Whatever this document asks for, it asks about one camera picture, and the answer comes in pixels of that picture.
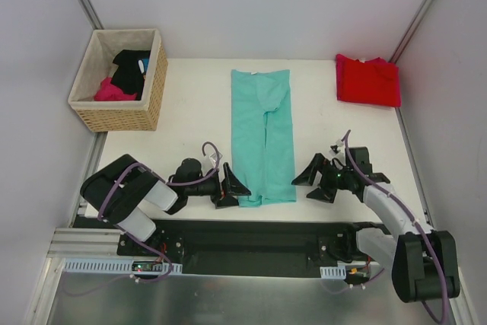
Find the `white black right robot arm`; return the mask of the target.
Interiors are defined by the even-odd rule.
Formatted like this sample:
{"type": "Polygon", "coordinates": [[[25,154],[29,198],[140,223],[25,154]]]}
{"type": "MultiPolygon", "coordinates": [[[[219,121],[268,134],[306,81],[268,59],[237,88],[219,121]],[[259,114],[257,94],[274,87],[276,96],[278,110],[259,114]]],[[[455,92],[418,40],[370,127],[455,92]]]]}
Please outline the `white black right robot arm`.
{"type": "Polygon", "coordinates": [[[366,147],[350,148],[344,162],[317,153],[292,183],[312,187],[307,198],[324,203],[333,203],[339,191],[349,191],[381,220],[379,225],[350,224],[328,245],[331,257],[344,263],[363,256],[376,260],[390,272],[393,287],[405,303],[459,296],[453,235],[413,215],[387,176],[373,170],[366,147]]]}

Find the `red t shirt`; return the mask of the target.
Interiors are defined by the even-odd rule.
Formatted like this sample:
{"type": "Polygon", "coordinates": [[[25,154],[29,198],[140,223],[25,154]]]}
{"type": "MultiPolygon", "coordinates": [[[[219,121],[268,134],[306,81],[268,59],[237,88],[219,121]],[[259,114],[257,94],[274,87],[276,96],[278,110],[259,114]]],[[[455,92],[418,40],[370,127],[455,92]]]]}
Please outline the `red t shirt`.
{"type": "Polygon", "coordinates": [[[350,59],[343,54],[336,58],[337,100],[380,107],[400,107],[402,104],[399,68],[382,58],[350,59]]]}

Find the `woven wicker basket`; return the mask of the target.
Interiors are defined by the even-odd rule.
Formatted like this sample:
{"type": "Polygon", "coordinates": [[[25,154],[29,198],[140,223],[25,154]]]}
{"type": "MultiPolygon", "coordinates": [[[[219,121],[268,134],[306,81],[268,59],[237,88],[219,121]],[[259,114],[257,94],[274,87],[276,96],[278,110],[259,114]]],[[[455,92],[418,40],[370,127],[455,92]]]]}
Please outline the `woven wicker basket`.
{"type": "Polygon", "coordinates": [[[92,132],[155,131],[161,110],[168,61],[156,28],[95,30],[68,96],[68,104],[92,132]],[[115,70],[124,49],[148,50],[148,70],[140,100],[96,101],[103,79],[115,70]]]}

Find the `teal t shirt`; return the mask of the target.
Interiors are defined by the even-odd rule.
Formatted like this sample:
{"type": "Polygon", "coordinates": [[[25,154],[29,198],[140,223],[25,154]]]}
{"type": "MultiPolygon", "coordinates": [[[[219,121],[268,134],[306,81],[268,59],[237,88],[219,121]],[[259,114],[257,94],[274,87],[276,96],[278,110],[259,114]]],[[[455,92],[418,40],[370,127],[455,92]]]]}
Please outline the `teal t shirt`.
{"type": "Polygon", "coordinates": [[[250,190],[239,206],[297,199],[289,70],[231,72],[231,156],[235,175],[250,190]]]}

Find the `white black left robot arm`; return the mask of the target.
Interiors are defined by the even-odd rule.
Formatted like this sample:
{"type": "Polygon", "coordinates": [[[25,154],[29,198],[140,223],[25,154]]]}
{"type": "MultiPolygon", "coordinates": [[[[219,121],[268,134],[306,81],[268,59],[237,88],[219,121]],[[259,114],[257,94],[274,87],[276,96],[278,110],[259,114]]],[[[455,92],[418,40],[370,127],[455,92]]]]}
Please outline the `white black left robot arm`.
{"type": "Polygon", "coordinates": [[[251,191],[231,171],[228,163],[207,173],[195,158],[184,159],[167,182],[148,167],[125,154],[83,182],[80,194],[106,221],[135,237],[134,245],[143,255],[156,254],[161,238],[155,223],[139,208],[144,201],[168,215],[184,209],[193,196],[207,196],[217,209],[238,205],[240,196],[251,191]]]}

